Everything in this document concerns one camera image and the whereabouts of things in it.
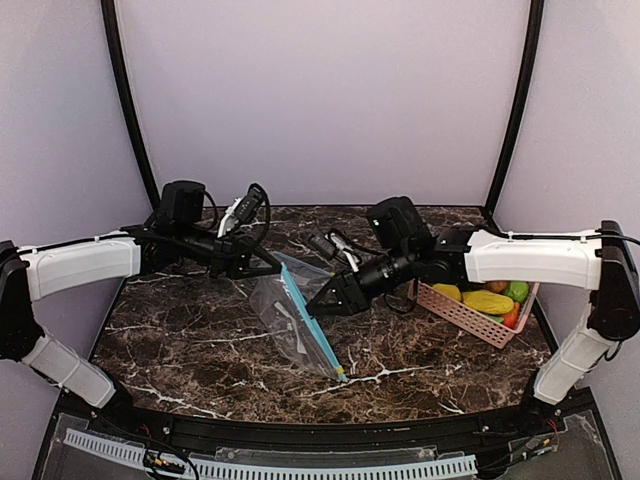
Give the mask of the large clear zip bag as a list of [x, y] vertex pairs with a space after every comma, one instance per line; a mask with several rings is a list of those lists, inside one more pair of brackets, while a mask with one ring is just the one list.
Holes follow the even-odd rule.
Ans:
[[299, 287], [281, 263], [281, 273], [261, 277], [249, 304], [278, 351], [298, 368], [338, 382], [347, 376], [318, 321], [306, 311], [307, 302], [324, 286]]

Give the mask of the yellow toy lemon front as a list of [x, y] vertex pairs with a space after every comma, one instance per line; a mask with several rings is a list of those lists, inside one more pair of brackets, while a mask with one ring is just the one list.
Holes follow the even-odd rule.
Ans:
[[434, 284], [432, 288], [441, 295], [444, 295], [456, 302], [462, 300], [462, 294], [456, 285], [451, 284]]

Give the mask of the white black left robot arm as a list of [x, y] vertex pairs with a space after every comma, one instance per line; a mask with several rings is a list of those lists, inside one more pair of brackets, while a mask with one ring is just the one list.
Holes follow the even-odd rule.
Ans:
[[251, 184], [212, 224], [201, 224], [215, 204], [204, 184], [178, 180], [163, 187], [147, 220], [106, 234], [41, 246], [1, 244], [1, 357], [21, 363], [54, 386], [102, 410], [127, 397], [102, 369], [39, 323], [35, 304], [52, 296], [89, 293], [93, 286], [157, 273], [182, 261], [212, 277], [246, 279], [275, 275], [280, 262], [258, 236], [242, 227], [264, 215], [271, 224], [266, 190]]

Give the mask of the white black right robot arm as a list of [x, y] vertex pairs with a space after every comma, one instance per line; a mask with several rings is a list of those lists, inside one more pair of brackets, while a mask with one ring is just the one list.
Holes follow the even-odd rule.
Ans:
[[577, 233], [506, 233], [487, 227], [431, 234], [412, 201], [391, 197], [366, 219], [384, 254], [334, 276], [310, 300], [311, 316], [350, 316], [414, 279], [458, 286], [524, 281], [582, 288], [590, 300], [533, 380], [532, 396], [556, 405], [605, 353], [639, 331], [639, 274], [614, 221]]

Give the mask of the small clear zip bag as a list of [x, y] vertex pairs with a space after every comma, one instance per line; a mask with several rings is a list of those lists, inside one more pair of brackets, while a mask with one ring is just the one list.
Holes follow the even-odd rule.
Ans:
[[287, 254], [273, 252], [272, 255], [286, 267], [289, 275], [299, 287], [322, 286], [332, 276], [326, 270]]

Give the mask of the pink plastic basket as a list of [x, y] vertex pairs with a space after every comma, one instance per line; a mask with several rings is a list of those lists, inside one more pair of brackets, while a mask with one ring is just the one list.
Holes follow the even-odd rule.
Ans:
[[539, 290], [539, 283], [529, 284], [529, 295], [519, 309], [519, 317], [513, 328], [505, 326], [484, 313], [469, 308], [461, 302], [437, 292], [419, 280], [409, 287], [409, 297], [431, 313], [444, 318], [457, 327], [484, 340], [496, 348], [504, 348], [526, 326]]

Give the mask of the brown toy potato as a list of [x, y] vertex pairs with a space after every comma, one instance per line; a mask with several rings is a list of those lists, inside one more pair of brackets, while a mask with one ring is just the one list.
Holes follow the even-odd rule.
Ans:
[[492, 293], [501, 294], [509, 286], [509, 281], [489, 281], [484, 284], [484, 288]]

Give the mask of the orange red toy pepper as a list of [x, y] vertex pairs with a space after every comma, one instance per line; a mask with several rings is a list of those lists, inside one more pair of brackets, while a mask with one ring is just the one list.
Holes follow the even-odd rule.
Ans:
[[502, 325], [509, 329], [515, 329], [520, 317], [521, 304], [515, 302], [513, 309], [502, 316]]

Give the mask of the green toy vegetable right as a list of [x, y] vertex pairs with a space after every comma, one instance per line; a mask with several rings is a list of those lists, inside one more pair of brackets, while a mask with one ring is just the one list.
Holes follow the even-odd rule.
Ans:
[[527, 282], [523, 281], [511, 281], [508, 283], [507, 288], [502, 292], [506, 297], [509, 297], [514, 302], [523, 304], [529, 297], [530, 286]]

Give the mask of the black front rail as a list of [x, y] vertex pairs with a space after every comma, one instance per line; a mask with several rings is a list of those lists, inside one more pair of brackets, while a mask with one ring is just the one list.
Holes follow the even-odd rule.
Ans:
[[401, 449], [434, 444], [439, 451], [464, 450], [493, 459], [505, 452], [510, 441], [528, 440], [565, 427], [568, 416], [584, 409], [595, 411], [589, 388], [571, 390], [560, 405], [522, 405], [474, 414], [419, 421], [374, 424], [294, 425], [214, 420], [184, 416], [121, 404], [115, 413], [98, 411], [90, 420], [103, 433], [125, 438], [143, 434], [147, 426], [152, 439], [164, 449], [213, 453], [220, 447], [304, 452], [356, 452]]

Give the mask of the black left frame post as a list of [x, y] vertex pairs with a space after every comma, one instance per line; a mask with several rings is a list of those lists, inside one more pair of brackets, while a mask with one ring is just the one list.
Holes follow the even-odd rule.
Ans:
[[134, 97], [127, 72], [122, 37], [119, 29], [116, 2], [101, 0], [100, 7], [104, 25], [105, 38], [109, 52], [113, 77], [129, 141], [134, 154], [136, 167], [140, 175], [147, 199], [152, 208], [160, 202], [160, 193], [152, 172], [151, 162], [146, 150], [140, 127]]

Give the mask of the black frame post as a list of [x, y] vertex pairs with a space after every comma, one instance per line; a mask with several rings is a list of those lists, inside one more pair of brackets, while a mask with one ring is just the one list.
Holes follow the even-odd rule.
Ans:
[[544, 0], [531, 0], [524, 36], [521, 61], [515, 84], [515, 90], [504, 138], [498, 155], [496, 168], [492, 177], [489, 192], [483, 211], [488, 219], [493, 219], [501, 194], [506, 184], [516, 143], [520, 133], [522, 120], [528, 100], [531, 81], [534, 73], [539, 39], [544, 16]]
[[119, 29], [116, 2], [101, 0], [100, 7], [104, 25], [105, 38], [109, 52], [113, 77], [129, 141], [134, 154], [136, 167], [140, 175], [147, 199], [152, 208], [160, 202], [160, 193], [152, 172], [151, 162], [146, 150], [140, 127], [134, 97], [127, 72], [122, 37]]

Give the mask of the black right frame post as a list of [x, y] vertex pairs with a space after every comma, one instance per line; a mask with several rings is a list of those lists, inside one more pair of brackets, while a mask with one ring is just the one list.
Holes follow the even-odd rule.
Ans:
[[488, 219], [493, 219], [501, 194], [506, 184], [516, 143], [520, 133], [522, 120], [528, 100], [531, 81], [534, 73], [539, 39], [544, 16], [544, 0], [531, 0], [524, 36], [521, 61], [515, 84], [515, 90], [504, 138], [498, 155], [496, 168], [492, 177], [489, 192], [483, 211]]

